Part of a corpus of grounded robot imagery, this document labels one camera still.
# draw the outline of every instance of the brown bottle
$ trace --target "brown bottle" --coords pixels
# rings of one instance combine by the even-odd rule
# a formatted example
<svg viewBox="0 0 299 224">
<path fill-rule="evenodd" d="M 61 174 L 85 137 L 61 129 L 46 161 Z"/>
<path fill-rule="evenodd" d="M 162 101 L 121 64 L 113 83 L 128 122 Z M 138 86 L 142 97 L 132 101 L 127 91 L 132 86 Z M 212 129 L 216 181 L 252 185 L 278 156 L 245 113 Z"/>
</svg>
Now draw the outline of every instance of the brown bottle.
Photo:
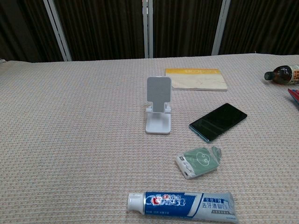
<svg viewBox="0 0 299 224">
<path fill-rule="evenodd" d="M 299 66 L 279 66 L 274 71 L 266 72 L 264 77 L 266 80 L 273 80 L 278 84 L 299 84 Z"/>
</svg>

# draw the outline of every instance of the yellow notebook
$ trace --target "yellow notebook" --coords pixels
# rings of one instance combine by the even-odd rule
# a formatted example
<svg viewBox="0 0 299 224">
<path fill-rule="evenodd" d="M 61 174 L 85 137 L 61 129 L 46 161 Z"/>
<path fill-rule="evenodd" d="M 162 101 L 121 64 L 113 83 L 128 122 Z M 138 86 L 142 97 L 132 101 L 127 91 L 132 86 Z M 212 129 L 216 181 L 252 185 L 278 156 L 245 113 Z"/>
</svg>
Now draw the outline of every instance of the yellow notebook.
<svg viewBox="0 0 299 224">
<path fill-rule="evenodd" d="M 172 79 L 172 87 L 176 89 L 228 90 L 219 69 L 165 69 L 165 75 Z"/>
</svg>

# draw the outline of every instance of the curtain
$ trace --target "curtain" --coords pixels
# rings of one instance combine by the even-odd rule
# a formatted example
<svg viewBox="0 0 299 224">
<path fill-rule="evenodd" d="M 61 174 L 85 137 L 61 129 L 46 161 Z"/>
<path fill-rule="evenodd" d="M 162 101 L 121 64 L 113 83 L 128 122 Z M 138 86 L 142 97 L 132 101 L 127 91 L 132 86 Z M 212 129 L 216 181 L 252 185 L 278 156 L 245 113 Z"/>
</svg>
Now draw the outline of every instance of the curtain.
<svg viewBox="0 0 299 224">
<path fill-rule="evenodd" d="M 55 0 L 74 61 L 144 58 L 141 0 Z"/>
<path fill-rule="evenodd" d="M 43 0 L 0 2 L 0 58 L 26 62 L 62 61 Z"/>
<path fill-rule="evenodd" d="M 298 0 L 231 0 L 219 54 L 299 54 Z"/>
<path fill-rule="evenodd" d="M 211 55 L 222 0 L 154 0 L 154 57 Z"/>
</svg>

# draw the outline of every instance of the phone stand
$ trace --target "phone stand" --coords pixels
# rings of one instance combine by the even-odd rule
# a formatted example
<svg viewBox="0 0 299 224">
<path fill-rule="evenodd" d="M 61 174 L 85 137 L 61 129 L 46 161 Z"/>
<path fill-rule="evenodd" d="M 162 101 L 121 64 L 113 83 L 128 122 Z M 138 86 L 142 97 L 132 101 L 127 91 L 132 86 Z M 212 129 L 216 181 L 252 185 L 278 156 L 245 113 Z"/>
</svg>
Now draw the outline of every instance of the phone stand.
<svg viewBox="0 0 299 224">
<path fill-rule="evenodd" d="M 171 130 L 171 79 L 169 77 L 148 77 L 147 101 L 153 105 L 146 108 L 146 133 L 169 134 Z"/>
</svg>

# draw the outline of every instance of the smartphone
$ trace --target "smartphone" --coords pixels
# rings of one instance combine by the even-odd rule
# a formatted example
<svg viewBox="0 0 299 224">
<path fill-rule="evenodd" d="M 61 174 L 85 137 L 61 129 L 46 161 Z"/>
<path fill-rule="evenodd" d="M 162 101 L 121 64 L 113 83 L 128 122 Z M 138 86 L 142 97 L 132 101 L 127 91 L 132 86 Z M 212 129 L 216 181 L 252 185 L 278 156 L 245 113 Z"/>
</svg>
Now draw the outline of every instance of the smartphone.
<svg viewBox="0 0 299 224">
<path fill-rule="evenodd" d="M 205 142 L 211 142 L 246 117 L 247 114 L 226 103 L 194 121 L 189 127 Z"/>
</svg>

